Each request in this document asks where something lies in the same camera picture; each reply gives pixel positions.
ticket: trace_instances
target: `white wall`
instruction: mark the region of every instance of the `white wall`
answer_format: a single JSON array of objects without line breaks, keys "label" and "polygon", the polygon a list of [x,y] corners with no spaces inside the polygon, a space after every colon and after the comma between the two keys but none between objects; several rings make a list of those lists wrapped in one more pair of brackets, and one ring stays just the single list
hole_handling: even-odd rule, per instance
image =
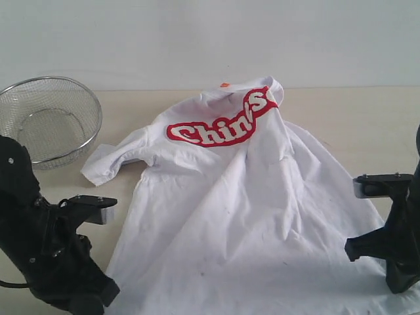
[{"label": "white wall", "polygon": [[420,0],[0,0],[0,87],[420,85]]}]

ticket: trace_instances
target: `black robotic gripper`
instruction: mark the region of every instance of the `black robotic gripper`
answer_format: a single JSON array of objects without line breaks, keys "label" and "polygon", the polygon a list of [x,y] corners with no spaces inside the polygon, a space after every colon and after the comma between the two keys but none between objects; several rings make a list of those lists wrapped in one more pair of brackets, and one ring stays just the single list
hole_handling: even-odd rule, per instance
[{"label": "black robotic gripper", "polygon": [[90,257],[83,222],[104,224],[103,213],[116,199],[75,196],[50,204],[41,194],[30,155],[15,140],[0,136],[0,249],[21,271],[38,299],[74,315],[101,315],[119,293]]},{"label": "black robotic gripper", "polygon": [[[420,127],[416,143],[420,155]],[[392,207],[384,227],[349,238],[345,251],[351,261],[384,259],[389,289],[402,293],[420,280],[420,163],[414,175],[362,175],[353,183],[357,198],[389,197]]]}]

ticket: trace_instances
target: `white t-shirt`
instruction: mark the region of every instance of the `white t-shirt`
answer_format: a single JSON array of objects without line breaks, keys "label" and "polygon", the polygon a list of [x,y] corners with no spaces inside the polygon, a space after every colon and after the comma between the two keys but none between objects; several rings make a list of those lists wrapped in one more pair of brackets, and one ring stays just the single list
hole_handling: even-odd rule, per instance
[{"label": "white t-shirt", "polygon": [[374,315],[420,311],[418,286],[393,295],[378,260],[344,245],[383,225],[307,131],[285,122],[272,77],[202,92],[82,173],[149,167],[107,270],[121,288],[108,315]]}]

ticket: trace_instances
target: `basket rim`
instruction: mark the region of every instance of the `basket rim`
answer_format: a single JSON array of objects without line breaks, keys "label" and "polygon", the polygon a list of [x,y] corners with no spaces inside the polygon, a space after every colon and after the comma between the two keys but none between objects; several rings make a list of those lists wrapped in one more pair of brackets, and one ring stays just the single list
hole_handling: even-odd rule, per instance
[{"label": "basket rim", "polygon": [[89,143],[92,142],[92,140],[94,140],[96,138],[96,136],[99,134],[99,130],[102,126],[102,106],[100,105],[99,99],[98,97],[92,92],[92,90],[90,90],[90,88],[88,88],[86,85],[80,83],[79,81],[72,79],[70,77],[63,77],[63,76],[54,76],[54,75],[46,75],[46,76],[41,76],[41,77],[33,77],[31,79],[27,79],[27,80],[23,80],[20,82],[17,82],[15,84],[12,84],[8,87],[6,87],[5,89],[0,91],[0,96],[5,94],[6,92],[9,92],[10,90],[14,89],[15,87],[21,86],[23,84],[27,84],[30,82],[34,82],[34,81],[41,81],[41,80],[49,80],[49,79],[56,79],[56,80],[63,80],[63,81],[70,81],[76,85],[79,85],[82,89],[84,89],[85,91],[87,91],[90,96],[93,98],[94,103],[96,104],[96,107],[98,109],[99,112],[99,118],[98,118],[98,124],[96,126],[96,129],[93,132],[93,135],[87,139],[84,143],[82,143],[80,146],[78,146],[77,148],[69,151],[69,152],[65,152],[63,154],[59,154],[57,156],[54,157],[49,157],[47,159],[43,159],[41,161],[32,161],[32,165],[38,165],[38,164],[42,164],[42,163],[46,163],[46,162],[51,162],[54,161],[56,159],[61,159],[64,158],[66,156],[69,156],[70,154],[73,154],[76,151],[79,151],[80,149],[83,149],[84,147],[86,147]]}]

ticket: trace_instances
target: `table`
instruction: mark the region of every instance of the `table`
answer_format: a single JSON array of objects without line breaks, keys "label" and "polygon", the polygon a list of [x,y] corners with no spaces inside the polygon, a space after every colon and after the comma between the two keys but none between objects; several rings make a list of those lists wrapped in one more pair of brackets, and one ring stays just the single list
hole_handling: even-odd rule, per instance
[{"label": "table", "polygon": [[[131,131],[151,123],[172,104],[199,91],[97,92],[104,114],[100,143],[118,144]],[[413,173],[419,162],[415,134],[420,124],[420,87],[366,87],[286,89],[281,115],[309,130],[342,163],[352,176],[363,173]],[[52,171],[36,171],[42,194],[53,203],[76,194],[117,198],[115,220],[106,226],[83,224],[91,255],[103,270],[112,256],[143,162],[125,165],[118,176],[95,188],[80,173],[87,156]],[[373,200],[386,218],[387,199]],[[20,272],[0,251],[0,278],[23,282]],[[1,314],[67,314],[35,299],[28,289],[0,288]]]}]

